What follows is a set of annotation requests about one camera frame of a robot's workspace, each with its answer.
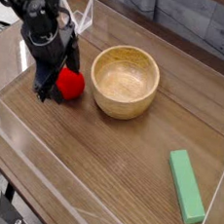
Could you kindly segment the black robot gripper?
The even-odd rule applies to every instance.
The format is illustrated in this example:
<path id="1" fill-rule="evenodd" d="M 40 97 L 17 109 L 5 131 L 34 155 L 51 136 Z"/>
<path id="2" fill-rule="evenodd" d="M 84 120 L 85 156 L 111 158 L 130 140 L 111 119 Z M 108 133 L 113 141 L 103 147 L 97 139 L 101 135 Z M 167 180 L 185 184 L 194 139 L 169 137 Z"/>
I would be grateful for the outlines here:
<path id="1" fill-rule="evenodd" d="M 78 73 L 80 68 L 75 25 L 56 25 L 55 31 L 39 36 L 25 22 L 20 33 L 36 63 L 33 91 L 42 101 L 49 98 L 61 104 L 63 96 L 56 85 L 60 70 L 66 65 L 72 72 Z"/>

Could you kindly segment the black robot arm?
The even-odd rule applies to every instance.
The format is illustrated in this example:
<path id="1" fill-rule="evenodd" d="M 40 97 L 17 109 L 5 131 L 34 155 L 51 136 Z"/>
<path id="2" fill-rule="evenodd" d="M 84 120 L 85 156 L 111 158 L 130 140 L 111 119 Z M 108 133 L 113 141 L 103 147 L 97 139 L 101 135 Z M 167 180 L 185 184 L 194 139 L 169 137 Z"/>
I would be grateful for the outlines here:
<path id="1" fill-rule="evenodd" d="M 61 0 L 0 0 L 22 21 L 20 33 L 36 63 L 33 91 L 38 98 L 61 103 L 77 96 L 74 78 L 80 75 L 80 53 L 75 23 L 58 23 L 70 11 Z"/>

